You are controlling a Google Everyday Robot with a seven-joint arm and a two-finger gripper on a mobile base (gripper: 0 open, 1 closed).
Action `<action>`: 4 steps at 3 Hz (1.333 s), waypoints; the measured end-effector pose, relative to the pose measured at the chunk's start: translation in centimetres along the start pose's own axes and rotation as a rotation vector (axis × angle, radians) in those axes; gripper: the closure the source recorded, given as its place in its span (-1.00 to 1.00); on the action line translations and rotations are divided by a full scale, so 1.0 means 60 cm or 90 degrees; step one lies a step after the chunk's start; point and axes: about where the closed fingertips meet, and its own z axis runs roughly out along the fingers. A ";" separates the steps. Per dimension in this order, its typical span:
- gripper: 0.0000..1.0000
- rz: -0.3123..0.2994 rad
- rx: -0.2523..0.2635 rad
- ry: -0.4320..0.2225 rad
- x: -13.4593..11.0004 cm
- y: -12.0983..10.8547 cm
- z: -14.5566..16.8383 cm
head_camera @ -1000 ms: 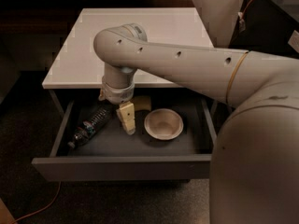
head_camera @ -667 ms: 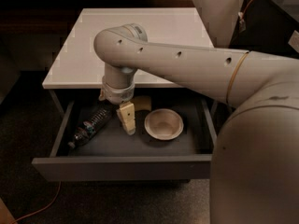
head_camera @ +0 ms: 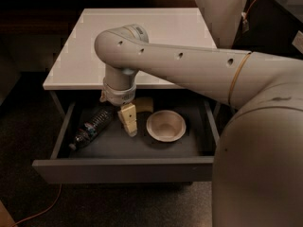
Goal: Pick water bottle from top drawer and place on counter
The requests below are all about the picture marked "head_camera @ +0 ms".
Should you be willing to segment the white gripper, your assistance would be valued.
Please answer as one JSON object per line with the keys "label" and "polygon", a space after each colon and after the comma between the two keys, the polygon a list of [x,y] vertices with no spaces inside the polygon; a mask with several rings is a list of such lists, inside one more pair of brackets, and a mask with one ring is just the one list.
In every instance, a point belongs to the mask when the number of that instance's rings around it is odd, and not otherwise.
{"label": "white gripper", "polygon": [[135,97],[135,90],[136,86],[134,84],[127,90],[116,90],[106,82],[103,82],[103,89],[99,98],[101,103],[109,102],[114,106],[121,106],[118,111],[118,117],[125,132],[130,137],[137,135],[136,107],[131,103]]}

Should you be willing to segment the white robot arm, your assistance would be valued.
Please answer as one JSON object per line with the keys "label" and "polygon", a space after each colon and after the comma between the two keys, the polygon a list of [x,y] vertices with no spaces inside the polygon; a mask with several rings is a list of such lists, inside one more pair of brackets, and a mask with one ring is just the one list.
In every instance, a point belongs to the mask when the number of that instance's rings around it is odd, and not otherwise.
{"label": "white robot arm", "polygon": [[216,101],[224,128],[212,165],[213,227],[303,227],[303,61],[243,50],[144,41],[140,26],[105,30],[97,56]]}

